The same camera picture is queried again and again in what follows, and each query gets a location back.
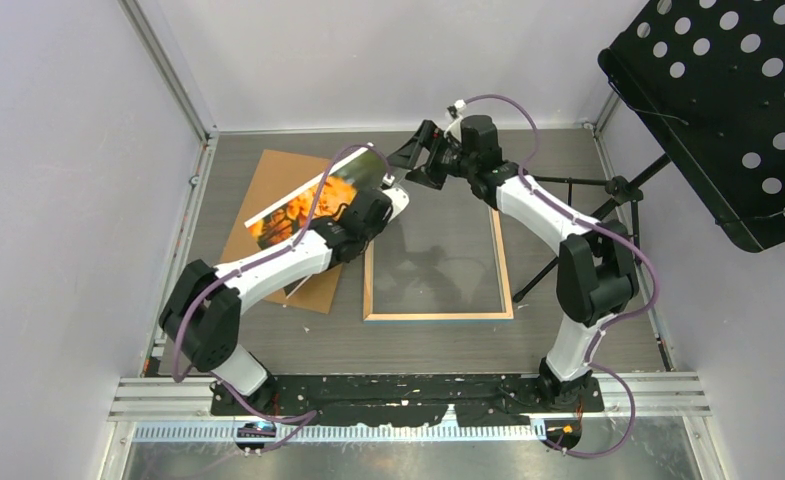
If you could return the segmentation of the aluminium front rail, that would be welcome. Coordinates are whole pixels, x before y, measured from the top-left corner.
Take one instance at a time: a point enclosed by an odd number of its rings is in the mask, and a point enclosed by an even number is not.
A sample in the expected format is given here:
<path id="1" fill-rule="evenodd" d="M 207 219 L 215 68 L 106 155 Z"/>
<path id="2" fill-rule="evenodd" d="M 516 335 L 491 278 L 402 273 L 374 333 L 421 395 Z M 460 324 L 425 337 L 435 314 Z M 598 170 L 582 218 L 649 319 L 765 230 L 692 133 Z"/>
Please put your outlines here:
<path id="1" fill-rule="evenodd" d="M 583 419 L 602 418 L 611 423 L 629 416 L 681 417 L 687 427 L 711 414 L 709 402 L 694 373 L 631 373 L 622 382 L 597 375 L 596 399 L 600 412 L 586 408 Z M 130 378 L 119 382 L 109 413 L 112 422 L 128 426 L 124 437 L 143 442 L 228 442 L 236 439 L 241 425 L 252 416 L 240 412 L 216 417 L 211 413 L 213 394 L 207 378 L 191 378 L 175 383 L 169 378 Z M 309 426 L 301 431 L 285 425 L 277 438 L 298 442 L 422 442 L 478 440 L 534 440 L 544 437 L 546 424 L 560 419 L 558 413 L 530 413 L 520 426 L 461 426 L 457 406 L 450 404 L 441 415 L 434 414 L 412 427 L 395 427 L 383 421 L 377 427 L 365 423 L 354 426 Z"/>

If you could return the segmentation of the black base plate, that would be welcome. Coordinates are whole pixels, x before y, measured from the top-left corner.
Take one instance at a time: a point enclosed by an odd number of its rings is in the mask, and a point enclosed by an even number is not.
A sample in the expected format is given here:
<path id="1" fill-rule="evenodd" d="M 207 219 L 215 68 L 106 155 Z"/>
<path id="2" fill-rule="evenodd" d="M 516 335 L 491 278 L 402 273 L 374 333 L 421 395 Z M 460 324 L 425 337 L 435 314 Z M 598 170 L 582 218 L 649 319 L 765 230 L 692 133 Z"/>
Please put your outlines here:
<path id="1" fill-rule="evenodd" d="M 311 425 L 435 426 L 453 413 L 463 427 L 517 426 L 534 414 L 575 417 L 604 409 L 599 383 L 547 401 L 531 375 L 279 375 L 247 398 L 269 416 Z"/>

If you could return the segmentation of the brown backing board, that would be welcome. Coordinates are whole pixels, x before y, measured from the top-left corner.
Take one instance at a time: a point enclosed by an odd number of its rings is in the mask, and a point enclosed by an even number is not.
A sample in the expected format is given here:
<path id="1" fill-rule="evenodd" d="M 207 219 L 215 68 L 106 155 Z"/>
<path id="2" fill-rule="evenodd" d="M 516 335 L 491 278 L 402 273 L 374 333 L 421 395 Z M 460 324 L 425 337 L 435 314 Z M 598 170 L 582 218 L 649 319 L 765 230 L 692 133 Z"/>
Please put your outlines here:
<path id="1" fill-rule="evenodd" d="M 228 236 L 219 261 L 240 260 L 260 251 L 244 223 L 296 188 L 322 173 L 328 161 L 319 157 L 264 150 Z M 288 296 L 277 290 L 264 300 L 292 308 L 328 314 L 342 272 L 340 266 L 314 275 Z"/>

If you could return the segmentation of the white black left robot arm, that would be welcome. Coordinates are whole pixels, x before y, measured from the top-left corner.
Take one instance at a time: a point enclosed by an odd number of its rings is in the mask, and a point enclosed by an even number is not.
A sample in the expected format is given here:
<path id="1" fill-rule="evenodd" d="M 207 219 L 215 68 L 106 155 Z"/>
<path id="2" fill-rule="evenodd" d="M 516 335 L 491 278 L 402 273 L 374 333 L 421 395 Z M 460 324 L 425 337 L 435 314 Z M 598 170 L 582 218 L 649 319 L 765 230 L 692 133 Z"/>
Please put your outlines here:
<path id="1" fill-rule="evenodd" d="M 360 190 L 333 214 L 314 218 L 287 240 L 254 255 L 181 272 L 159 325 L 191 366 L 228 383 L 248 412 L 266 412 L 275 398 L 270 373 L 238 341 L 241 316 L 273 292 L 362 255 L 409 204 L 401 187 Z"/>

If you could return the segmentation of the orange flower photo print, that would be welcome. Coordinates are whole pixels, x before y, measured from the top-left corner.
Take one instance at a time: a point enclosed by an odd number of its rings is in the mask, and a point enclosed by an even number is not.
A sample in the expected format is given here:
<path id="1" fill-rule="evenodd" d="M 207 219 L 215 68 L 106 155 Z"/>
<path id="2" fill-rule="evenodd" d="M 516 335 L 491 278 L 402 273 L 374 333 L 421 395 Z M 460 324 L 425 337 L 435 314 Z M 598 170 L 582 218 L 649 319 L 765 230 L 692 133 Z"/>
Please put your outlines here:
<path id="1" fill-rule="evenodd" d="M 286 291 L 322 274 L 332 251 L 312 230 L 312 221 L 335 215 L 358 191 L 381 190 L 390 174 L 370 144 L 349 148 L 327 171 L 296 188 L 244 223 L 260 251 L 219 267 L 219 276 L 245 303 L 255 303 L 277 290 Z"/>

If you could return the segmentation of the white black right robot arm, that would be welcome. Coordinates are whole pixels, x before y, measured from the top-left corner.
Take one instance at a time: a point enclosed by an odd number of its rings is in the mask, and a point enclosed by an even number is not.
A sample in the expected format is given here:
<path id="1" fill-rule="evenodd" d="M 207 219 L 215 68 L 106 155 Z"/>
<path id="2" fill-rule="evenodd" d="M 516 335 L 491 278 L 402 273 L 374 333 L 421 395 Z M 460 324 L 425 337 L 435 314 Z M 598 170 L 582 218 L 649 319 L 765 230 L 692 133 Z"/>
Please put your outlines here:
<path id="1" fill-rule="evenodd" d="M 487 115 L 461 118 L 450 131 L 425 120 L 387 158 L 405 170 L 407 180 L 436 190 L 449 177 L 466 180 L 476 198 L 519 221 L 555 253 L 563 318 L 540 362 L 535 392 L 548 408 L 566 409 L 589 385 L 592 358 L 607 326 L 638 293 L 624 226 L 574 210 L 505 159 Z"/>

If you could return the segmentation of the light wooden picture frame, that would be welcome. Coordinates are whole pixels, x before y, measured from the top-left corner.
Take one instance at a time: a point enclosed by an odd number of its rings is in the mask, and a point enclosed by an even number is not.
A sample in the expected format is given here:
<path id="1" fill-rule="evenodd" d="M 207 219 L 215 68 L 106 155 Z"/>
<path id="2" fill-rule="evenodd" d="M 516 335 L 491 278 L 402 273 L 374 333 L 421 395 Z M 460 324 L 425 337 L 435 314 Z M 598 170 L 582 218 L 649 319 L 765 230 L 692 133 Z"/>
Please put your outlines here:
<path id="1" fill-rule="evenodd" d="M 367 323 L 514 317 L 499 215 L 480 203 L 413 201 L 365 252 Z"/>

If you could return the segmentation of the black music stand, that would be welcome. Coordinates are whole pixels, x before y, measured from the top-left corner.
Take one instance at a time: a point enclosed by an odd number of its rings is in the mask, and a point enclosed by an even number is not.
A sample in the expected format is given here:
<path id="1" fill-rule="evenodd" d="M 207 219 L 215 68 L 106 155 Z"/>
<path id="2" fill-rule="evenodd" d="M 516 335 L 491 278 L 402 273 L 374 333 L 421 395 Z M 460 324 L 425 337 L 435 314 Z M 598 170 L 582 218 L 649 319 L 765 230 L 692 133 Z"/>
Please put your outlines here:
<path id="1" fill-rule="evenodd" d="M 674 165 L 736 247 L 785 242 L 785 1 L 651 1 L 597 62 L 662 154 L 596 217 Z"/>

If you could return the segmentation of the clear acrylic sheet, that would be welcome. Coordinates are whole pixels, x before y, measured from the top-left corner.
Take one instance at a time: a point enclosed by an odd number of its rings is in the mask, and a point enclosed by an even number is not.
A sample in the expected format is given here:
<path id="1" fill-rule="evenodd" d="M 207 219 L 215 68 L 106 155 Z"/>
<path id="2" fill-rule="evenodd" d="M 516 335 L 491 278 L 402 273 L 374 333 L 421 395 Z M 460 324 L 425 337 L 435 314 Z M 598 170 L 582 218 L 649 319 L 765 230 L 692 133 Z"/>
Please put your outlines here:
<path id="1" fill-rule="evenodd" d="M 409 205 L 374 241 L 371 313 L 442 319 L 506 313 L 494 211 L 459 179 L 442 190 L 401 186 Z"/>

